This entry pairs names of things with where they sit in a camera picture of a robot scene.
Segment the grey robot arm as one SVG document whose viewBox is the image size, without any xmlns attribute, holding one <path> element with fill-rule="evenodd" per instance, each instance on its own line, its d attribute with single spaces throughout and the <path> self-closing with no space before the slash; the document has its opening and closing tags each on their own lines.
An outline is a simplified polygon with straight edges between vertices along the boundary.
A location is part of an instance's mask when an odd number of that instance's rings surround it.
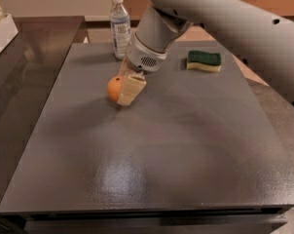
<svg viewBox="0 0 294 234">
<path fill-rule="evenodd" d="M 151 0 L 122 66 L 152 73 L 194 23 L 294 106 L 294 21 L 240 0 Z"/>
</svg>

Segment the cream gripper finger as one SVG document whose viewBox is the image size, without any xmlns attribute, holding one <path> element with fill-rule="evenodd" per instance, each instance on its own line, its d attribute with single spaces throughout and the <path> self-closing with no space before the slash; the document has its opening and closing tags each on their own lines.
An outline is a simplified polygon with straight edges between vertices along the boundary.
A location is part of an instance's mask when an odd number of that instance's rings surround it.
<svg viewBox="0 0 294 234">
<path fill-rule="evenodd" d="M 123 59 L 119 72 L 118 72 L 118 79 L 123 80 L 127 74 L 128 74 L 127 61 Z"/>
<path fill-rule="evenodd" d="M 117 103 L 122 106 L 129 106 L 145 88 L 147 82 L 143 72 L 133 72 L 123 76 L 121 90 Z"/>
</svg>

